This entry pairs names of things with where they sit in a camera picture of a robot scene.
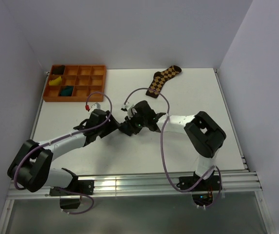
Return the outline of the navy snowman sock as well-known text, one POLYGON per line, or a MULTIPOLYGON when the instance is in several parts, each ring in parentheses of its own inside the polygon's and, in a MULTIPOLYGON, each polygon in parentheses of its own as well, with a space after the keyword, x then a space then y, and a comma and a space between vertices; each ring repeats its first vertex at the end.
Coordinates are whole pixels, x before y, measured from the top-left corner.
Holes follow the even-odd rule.
POLYGON ((132 136, 132 130, 126 122, 120 124, 119 131, 128 136, 132 136))

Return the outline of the green reindeer sock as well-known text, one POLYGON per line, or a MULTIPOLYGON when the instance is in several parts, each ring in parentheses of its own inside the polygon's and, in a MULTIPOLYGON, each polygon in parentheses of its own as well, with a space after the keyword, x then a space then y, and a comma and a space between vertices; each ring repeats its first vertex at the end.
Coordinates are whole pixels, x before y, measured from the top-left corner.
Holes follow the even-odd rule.
POLYGON ((60 97, 71 97, 72 93, 73 93, 73 86, 65 86, 62 87, 62 89, 60 90, 59 96, 60 97))

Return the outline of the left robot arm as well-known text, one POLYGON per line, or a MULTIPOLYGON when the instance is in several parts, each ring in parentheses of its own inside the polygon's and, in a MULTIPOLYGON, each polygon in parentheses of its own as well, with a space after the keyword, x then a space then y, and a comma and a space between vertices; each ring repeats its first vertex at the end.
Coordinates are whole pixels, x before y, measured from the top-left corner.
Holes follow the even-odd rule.
POLYGON ((103 138, 120 127, 110 111, 93 110, 88 119, 68 134, 48 141, 27 140, 8 169, 8 176, 18 190, 36 192, 43 186, 59 187, 68 195, 78 190, 78 176, 68 169, 52 169, 56 158, 103 138))

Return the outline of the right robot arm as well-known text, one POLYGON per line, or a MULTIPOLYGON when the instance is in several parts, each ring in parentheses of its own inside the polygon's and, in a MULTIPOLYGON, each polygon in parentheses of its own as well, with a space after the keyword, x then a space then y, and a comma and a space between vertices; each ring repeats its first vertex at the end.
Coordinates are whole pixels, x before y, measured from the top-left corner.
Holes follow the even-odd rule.
POLYGON ((222 147, 226 133, 204 111, 190 116, 175 116, 166 113, 155 113, 147 101, 136 105, 126 102, 122 111, 127 112, 125 122, 121 124, 121 131, 132 136, 138 134, 142 128, 152 132, 173 132, 188 136, 193 147, 199 154, 199 162, 194 175, 195 187, 205 190, 211 184, 211 177, 216 169, 216 154, 222 147))

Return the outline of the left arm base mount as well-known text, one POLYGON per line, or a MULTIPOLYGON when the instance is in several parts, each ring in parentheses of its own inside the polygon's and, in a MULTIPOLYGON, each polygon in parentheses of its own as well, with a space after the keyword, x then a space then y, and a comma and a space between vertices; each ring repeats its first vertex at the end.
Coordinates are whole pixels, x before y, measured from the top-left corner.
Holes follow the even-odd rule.
POLYGON ((77 180, 67 188, 53 187, 49 191, 49 196, 59 197, 59 206, 63 212, 71 215, 83 214, 91 210, 94 206, 94 199, 91 197, 94 190, 94 180, 77 180), (91 204, 86 210, 78 211, 83 198, 88 198, 91 204))

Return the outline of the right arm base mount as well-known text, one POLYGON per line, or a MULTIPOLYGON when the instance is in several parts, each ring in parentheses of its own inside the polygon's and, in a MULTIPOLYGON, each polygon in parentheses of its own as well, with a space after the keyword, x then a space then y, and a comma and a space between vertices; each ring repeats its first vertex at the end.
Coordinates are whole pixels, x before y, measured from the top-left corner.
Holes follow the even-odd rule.
MULTIPOLYGON (((176 187, 180 190, 187 190, 191 188, 200 177, 193 176, 181 176, 176 187)), ((202 192, 201 194, 192 194, 193 202, 202 208, 206 208, 214 202, 215 198, 218 198, 222 192, 222 183, 218 175, 211 175, 206 180, 201 180, 199 184, 191 190, 191 192, 202 192)))

